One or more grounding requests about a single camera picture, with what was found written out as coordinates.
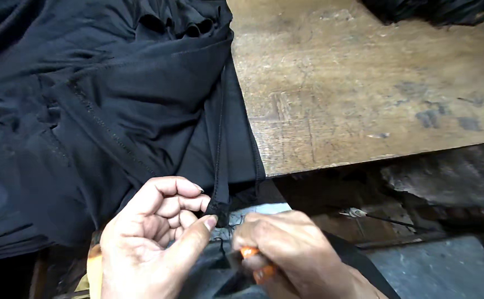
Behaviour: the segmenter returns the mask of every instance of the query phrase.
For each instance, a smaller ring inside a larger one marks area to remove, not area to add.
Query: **black cloth pile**
[[[484,0],[362,0],[384,24],[420,17],[433,25],[484,22]]]
[[[231,18],[225,1],[0,1],[0,257],[84,244],[152,177],[199,184],[220,227],[251,203],[265,173]]]

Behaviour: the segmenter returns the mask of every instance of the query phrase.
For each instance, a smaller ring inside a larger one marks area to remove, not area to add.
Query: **stitched seam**
[[[155,176],[155,173],[153,172],[153,170],[150,167],[148,167],[148,165],[146,165],[143,161],[139,160],[134,155],[134,153],[132,152],[132,150],[130,150],[122,142],[122,140],[120,140],[120,138],[117,136],[117,134],[113,133],[111,131],[111,129],[109,129],[109,127],[105,124],[105,122],[100,117],[98,117],[96,115],[96,112],[92,108],[91,102],[89,100],[87,100],[87,97],[86,97],[85,93],[81,90],[81,88],[76,83],[73,83],[73,82],[69,82],[69,87],[72,89],[72,91],[74,92],[74,94],[76,96],[78,96],[78,98],[80,99],[80,102],[87,109],[87,112],[92,116],[92,119],[94,119],[94,121],[99,126],[101,126],[102,128],[104,128],[106,130],[106,132],[109,134],[109,136],[111,136],[111,139],[113,139],[131,157],[131,159],[134,162],[136,162],[136,163],[140,164],[141,166],[145,167],[145,169],[148,170],[148,172],[152,173],[152,175]]]
[[[222,92],[222,95],[221,95],[221,99],[222,99],[222,102],[220,104],[220,129],[218,130],[218,146],[217,146],[217,150],[216,150],[216,165],[214,166],[214,172],[215,172],[215,176],[214,176],[214,192],[212,194],[212,198],[215,200],[215,201],[218,201],[216,200],[216,194],[218,194],[218,178],[219,178],[219,168],[220,168],[220,147],[221,147],[221,144],[222,144],[222,125],[223,125],[223,81],[222,81],[222,89],[221,89],[221,92]]]

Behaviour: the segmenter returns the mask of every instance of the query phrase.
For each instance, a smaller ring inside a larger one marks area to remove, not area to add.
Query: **hand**
[[[233,235],[233,249],[243,246],[259,248],[284,271],[302,298],[387,299],[357,269],[341,262],[325,235],[302,212],[247,214]]]
[[[181,177],[153,178],[102,232],[102,298],[175,298],[208,244],[211,200]],[[176,240],[169,248],[167,244]]]

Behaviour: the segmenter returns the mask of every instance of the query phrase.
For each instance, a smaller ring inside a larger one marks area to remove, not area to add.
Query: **person's right hand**
[[[233,249],[258,248],[281,268],[302,298],[387,299],[341,262],[320,229],[299,211],[249,213],[233,235]]]

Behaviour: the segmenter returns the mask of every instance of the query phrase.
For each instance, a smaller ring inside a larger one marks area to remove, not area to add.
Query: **worn wooden surface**
[[[268,176],[484,143],[484,24],[382,26],[354,0],[230,0]]]

